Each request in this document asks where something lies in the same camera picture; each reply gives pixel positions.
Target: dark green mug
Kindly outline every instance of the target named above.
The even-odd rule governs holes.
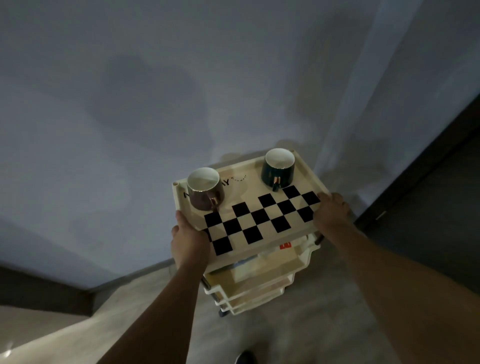
[[[262,167],[262,181],[273,192],[278,191],[292,183],[294,169],[295,156],[292,152],[283,148],[269,150]]]

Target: hand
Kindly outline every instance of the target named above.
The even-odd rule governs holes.
[[[332,227],[353,226],[348,218],[350,206],[343,201],[341,194],[334,192],[328,195],[320,192],[317,196],[321,202],[313,214],[313,223],[323,235],[326,235]]]
[[[210,255],[210,242],[204,231],[197,231],[183,213],[175,213],[178,225],[172,228],[172,256],[177,268],[203,274]]]

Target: beige floor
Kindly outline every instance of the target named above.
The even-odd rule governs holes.
[[[14,349],[0,363],[96,363],[172,274],[174,267],[165,268],[119,288],[92,318]],[[263,363],[400,363],[330,243],[283,296],[238,316],[217,311],[200,289],[189,364],[233,363],[247,347]]]

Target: shoe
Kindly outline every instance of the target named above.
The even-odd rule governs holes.
[[[252,352],[250,352],[248,350],[245,350],[236,359],[235,364],[258,364],[258,361],[257,361],[257,358],[255,358],[255,355]]]

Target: brown mug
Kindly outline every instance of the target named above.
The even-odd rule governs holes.
[[[190,203],[198,210],[218,211],[225,198],[220,175],[213,168],[194,170],[187,178]]]

